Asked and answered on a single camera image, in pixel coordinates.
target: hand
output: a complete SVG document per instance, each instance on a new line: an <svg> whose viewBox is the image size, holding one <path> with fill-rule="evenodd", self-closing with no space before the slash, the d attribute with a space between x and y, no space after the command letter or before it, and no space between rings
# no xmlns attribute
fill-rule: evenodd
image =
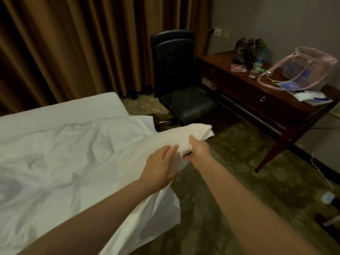
<svg viewBox="0 0 340 255"><path fill-rule="evenodd" d="M166 145L148 157L139 180L147 186L152 194L166 187L181 174L179 171L171 170L169 166L177 150L178 145L173 147Z"/></svg>
<svg viewBox="0 0 340 255"><path fill-rule="evenodd" d="M189 143L192 146L192 152L185 155L184 158L192 162L193 166L199 170L198 167L211 157L209 145L205 141L195 139L193 135L190 135Z"/></svg>

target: plastic bottle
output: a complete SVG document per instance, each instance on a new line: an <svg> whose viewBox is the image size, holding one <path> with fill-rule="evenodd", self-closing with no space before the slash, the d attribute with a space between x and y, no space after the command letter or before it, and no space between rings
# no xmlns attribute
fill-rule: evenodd
<svg viewBox="0 0 340 255"><path fill-rule="evenodd" d="M256 78L257 74L260 72L260 69L262 68L266 52L267 52L267 48L263 48L261 53L257 56L256 62L253 65L253 68L249 74L249 77Z"/></svg>

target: person's left hand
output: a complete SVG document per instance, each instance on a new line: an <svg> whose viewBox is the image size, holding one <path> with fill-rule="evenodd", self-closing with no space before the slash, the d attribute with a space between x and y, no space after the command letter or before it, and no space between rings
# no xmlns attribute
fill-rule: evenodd
<svg viewBox="0 0 340 255"><path fill-rule="evenodd" d="M176 154L178 145L166 145L152 153L146 162L139 180L146 185L151 193L156 193L166 187L181 174L170 169L170 162Z"/></svg>

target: chair backrest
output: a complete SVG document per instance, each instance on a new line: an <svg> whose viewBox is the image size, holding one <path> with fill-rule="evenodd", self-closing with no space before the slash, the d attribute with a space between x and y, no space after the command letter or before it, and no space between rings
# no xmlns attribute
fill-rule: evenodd
<svg viewBox="0 0 340 255"><path fill-rule="evenodd" d="M186 88L195 78L195 35L184 29L151 36L155 98Z"/></svg>

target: chair seat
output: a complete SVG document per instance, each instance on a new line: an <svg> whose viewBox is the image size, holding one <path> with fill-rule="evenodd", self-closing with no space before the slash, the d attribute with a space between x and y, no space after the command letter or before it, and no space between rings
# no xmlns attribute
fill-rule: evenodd
<svg viewBox="0 0 340 255"><path fill-rule="evenodd" d="M159 101L184 124L193 122L217 108L214 100L194 87L164 94L159 97Z"/></svg>

